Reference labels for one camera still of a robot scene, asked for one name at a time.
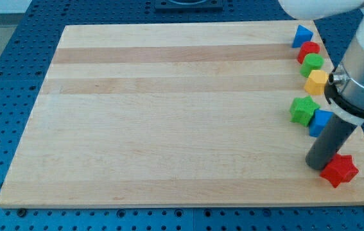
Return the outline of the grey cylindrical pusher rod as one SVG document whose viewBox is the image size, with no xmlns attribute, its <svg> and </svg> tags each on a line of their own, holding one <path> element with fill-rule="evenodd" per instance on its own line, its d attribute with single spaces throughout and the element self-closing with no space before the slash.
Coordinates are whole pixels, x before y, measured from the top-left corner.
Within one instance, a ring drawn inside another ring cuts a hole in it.
<svg viewBox="0 0 364 231">
<path fill-rule="evenodd" d="M 315 170 L 323 170 L 357 128 L 333 114 L 308 151 L 306 164 Z"/>
</svg>

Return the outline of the black flange mount ring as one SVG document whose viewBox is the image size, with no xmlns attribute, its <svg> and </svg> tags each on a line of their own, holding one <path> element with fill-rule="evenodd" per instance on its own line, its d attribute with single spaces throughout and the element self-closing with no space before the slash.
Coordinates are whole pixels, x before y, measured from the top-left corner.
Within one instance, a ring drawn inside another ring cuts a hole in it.
<svg viewBox="0 0 364 231">
<path fill-rule="evenodd" d="M 333 112 L 342 120 L 364 124 L 364 86 L 347 74 L 331 73 L 325 84 L 324 96 Z"/>
</svg>

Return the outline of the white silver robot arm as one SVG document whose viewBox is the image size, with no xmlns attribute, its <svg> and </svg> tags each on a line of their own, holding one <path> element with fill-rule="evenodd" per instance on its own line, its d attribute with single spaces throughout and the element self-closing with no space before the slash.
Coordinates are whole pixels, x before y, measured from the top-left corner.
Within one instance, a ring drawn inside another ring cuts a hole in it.
<svg viewBox="0 0 364 231">
<path fill-rule="evenodd" d="M 280 0 L 282 9 L 300 20 L 316 20 L 364 8 L 364 0 Z M 364 124 L 364 17 L 341 62 L 330 73 L 325 98 L 333 115 L 316 139 L 306 164 L 322 170 L 356 129 Z"/>
</svg>

